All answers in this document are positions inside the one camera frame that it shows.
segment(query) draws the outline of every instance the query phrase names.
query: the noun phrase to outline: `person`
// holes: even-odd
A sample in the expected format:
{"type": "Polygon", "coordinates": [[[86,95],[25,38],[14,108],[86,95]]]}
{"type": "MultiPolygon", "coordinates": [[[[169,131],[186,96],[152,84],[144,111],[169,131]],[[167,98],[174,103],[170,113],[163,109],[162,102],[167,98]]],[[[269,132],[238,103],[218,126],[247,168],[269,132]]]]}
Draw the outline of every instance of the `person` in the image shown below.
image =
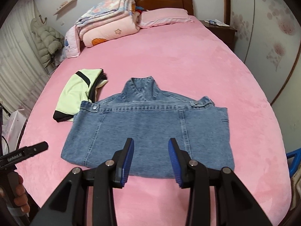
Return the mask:
{"type": "MultiPolygon", "coordinates": [[[[29,213],[30,207],[28,205],[28,198],[25,194],[25,188],[23,186],[23,178],[19,175],[19,184],[16,186],[17,198],[14,199],[14,202],[17,206],[21,207],[21,210],[25,213],[29,213]]],[[[4,197],[4,192],[0,188],[0,197],[4,197]]]]}

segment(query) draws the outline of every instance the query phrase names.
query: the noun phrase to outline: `pink quilt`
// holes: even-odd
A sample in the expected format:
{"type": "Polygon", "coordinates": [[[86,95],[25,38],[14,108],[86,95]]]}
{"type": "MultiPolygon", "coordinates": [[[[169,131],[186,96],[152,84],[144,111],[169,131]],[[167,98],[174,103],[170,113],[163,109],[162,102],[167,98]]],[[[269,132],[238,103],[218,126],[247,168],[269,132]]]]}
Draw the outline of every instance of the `pink quilt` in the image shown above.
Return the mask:
{"type": "MultiPolygon", "coordinates": [[[[247,67],[201,22],[142,29],[134,35],[85,48],[54,72],[29,117],[21,146],[46,141],[49,150],[18,165],[28,192],[42,206],[74,167],[60,154],[71,122],[52,119],[60,93],[80,69],[103,68],[109,82],[99,99],[121,92],[131,77],[153,76],[162,90],[227,107],[235,173],[273,225],[288,211],[290,179],[282,136],[270,104],[247,67]]],[[[130,176],[114,190],[120,226],[183,226],[189,191],[173,179],[130,176]]],[[[212,225],[216,217],[212,206],[212,225]]]]}

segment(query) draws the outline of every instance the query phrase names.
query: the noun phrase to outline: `brown bedside table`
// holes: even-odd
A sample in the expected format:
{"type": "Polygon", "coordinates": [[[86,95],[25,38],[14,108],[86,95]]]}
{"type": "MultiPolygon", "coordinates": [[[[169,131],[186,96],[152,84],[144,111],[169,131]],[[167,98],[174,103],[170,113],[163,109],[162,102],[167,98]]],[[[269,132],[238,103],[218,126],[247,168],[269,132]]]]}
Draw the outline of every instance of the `brown bedside table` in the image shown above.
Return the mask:
{"type": "Polygon", "coordinates": [[[203,20],[200,20],[205,27],[222,40],[232,51],[234,49],[234,34],[237,29],[233,27],[224,27],[218,25],[211,25],[203,20]]]}

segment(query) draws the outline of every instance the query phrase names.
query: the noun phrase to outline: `beige down jacket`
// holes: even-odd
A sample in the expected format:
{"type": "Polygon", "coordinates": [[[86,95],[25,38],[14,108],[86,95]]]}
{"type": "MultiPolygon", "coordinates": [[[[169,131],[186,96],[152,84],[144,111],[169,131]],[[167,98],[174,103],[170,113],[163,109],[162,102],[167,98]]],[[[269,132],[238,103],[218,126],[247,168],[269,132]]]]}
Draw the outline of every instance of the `beige down jacket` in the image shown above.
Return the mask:
{"type": "Polygon", "coordinates": [[[30,24],[36,44],[39,60],[43,67],[47,67],[52,62],[55,52],[64,46],[64,36],[48,25],[44,25],[36,18],[30,24]]]}

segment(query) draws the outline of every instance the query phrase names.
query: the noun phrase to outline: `denim jacket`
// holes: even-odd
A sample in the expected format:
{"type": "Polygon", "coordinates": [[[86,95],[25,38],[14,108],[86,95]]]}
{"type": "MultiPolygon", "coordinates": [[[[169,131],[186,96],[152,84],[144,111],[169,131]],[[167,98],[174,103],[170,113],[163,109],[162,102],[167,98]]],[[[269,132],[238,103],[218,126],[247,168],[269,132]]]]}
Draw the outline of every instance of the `denim jacket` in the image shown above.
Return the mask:
{"type": "Polygon", "coordinates": [[[97,167],[134,139],[130,174],[172,178],[168,140],[208,168],[234,169],[226,108],[162,91],[152,77],[131,78],[121,93],[96,103],[82,101],[74,116],[61,157],[71,163],[97,167]]]}

